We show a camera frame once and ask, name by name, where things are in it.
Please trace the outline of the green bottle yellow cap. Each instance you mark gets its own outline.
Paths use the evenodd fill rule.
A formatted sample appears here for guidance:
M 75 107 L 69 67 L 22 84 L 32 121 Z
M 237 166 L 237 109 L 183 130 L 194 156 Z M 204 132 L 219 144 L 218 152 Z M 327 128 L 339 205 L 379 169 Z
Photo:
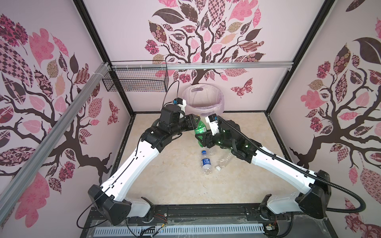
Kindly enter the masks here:
M 196 122 L 197 126 L 196 129 L 194 130 L 194 133 L 204 133 L 207 132 L 206 125 L 204 124 L 203 121 L 199 121 L 198 123 Z

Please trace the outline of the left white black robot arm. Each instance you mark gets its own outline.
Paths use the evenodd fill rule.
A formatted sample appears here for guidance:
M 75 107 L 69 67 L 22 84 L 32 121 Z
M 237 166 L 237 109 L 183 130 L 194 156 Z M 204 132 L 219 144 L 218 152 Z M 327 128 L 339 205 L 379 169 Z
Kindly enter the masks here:
M 167 105 L 151 127 L 140 136 L 137 147 L 119 169 L 101 185 L 92 185 L 92 205 L 116 226 L 130 217 L 151 218 L 153 204 L 145 199 L 127 199 L 127 193 L 146 166 L 174 140 L 174 136 L 197 129 L 200 117 L 186 115 L 182 107 Z

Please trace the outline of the clear crushed bottle white cap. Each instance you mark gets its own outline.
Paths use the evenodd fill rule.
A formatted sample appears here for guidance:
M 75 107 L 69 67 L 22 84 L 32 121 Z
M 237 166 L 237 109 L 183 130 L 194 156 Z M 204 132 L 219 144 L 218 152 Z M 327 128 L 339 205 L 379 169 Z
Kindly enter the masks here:
M 218 161 L 217 165 L 215 166 L 217 171 L 221 171 L 222 169 L 225 169 L 226 166 L 231 162 L 231 160 L 234 158 L 234 155 L 228 151 L 226 152 Z

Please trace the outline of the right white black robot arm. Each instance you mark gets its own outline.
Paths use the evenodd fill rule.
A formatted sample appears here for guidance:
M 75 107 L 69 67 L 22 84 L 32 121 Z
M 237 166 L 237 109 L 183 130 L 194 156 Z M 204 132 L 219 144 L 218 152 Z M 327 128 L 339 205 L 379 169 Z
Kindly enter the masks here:
M 289 195 L 266 195 L 259 208 L 263 218 L 289 212 L 303 212 L 316 219 L 325 216 L 331 196 L 328 173 L 322 170 L 315 173 L 277 156 L 245 136 L 231 120 L 213 115 L 206 121 L 210 129 L 201 119 L 195 120 L 195 137 L 202 147 L 226 149 L 230 155 L 268 170 L 297 189 Z

